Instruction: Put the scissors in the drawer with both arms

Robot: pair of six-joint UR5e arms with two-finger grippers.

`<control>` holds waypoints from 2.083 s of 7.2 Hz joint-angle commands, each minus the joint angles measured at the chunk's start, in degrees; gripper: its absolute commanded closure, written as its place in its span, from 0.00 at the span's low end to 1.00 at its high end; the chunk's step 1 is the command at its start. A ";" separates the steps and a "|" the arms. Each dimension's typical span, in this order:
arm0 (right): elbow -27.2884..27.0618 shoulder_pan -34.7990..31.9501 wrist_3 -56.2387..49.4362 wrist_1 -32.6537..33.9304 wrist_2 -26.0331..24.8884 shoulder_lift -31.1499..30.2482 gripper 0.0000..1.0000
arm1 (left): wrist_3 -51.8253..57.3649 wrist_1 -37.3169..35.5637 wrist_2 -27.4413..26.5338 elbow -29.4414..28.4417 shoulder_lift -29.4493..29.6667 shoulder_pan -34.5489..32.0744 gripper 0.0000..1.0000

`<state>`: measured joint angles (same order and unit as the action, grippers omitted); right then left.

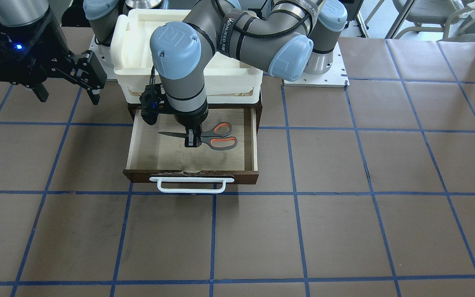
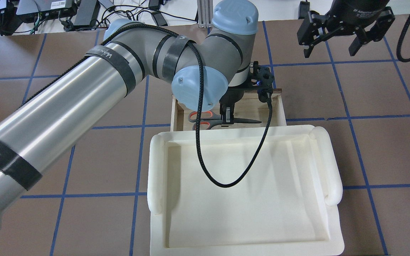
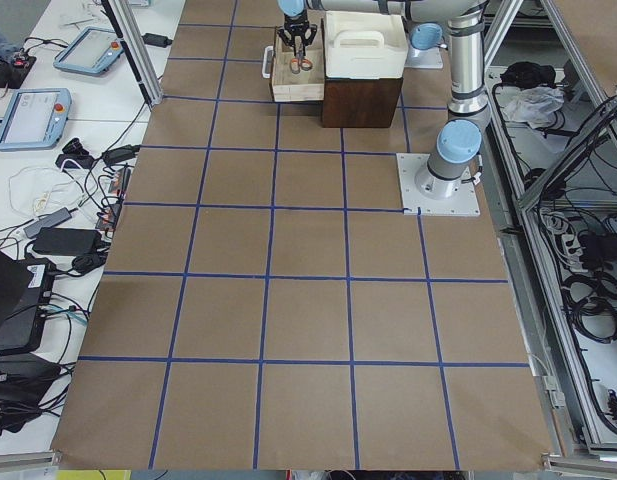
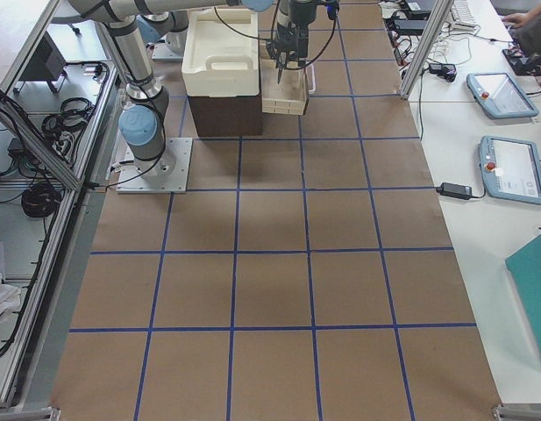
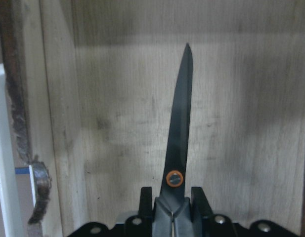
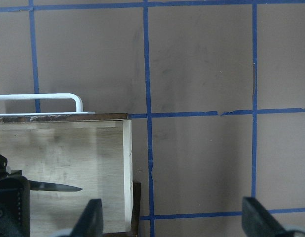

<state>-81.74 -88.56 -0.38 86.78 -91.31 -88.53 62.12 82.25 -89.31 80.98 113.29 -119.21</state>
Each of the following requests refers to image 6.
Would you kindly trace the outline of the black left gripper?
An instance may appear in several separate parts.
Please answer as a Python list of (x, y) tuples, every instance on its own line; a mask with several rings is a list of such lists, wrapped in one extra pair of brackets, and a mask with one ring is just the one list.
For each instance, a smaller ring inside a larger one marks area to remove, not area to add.
[(0, 237), (30, 236), (30, 185), (0, 154)]

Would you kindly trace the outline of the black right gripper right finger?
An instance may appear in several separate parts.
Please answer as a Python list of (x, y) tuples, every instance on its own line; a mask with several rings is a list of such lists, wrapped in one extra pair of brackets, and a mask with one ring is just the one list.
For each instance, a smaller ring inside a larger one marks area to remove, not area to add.
[(254, 197), (242, 199), (242, 229), (247, 237), (283, 237), (287, 232)]

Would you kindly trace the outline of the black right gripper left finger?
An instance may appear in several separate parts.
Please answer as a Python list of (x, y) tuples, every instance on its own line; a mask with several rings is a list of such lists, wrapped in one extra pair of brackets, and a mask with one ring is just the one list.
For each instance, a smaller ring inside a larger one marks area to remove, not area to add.
[(91, 199), (71, 231), (72, 237), (102, 237), (103, 212), (101, 199)]

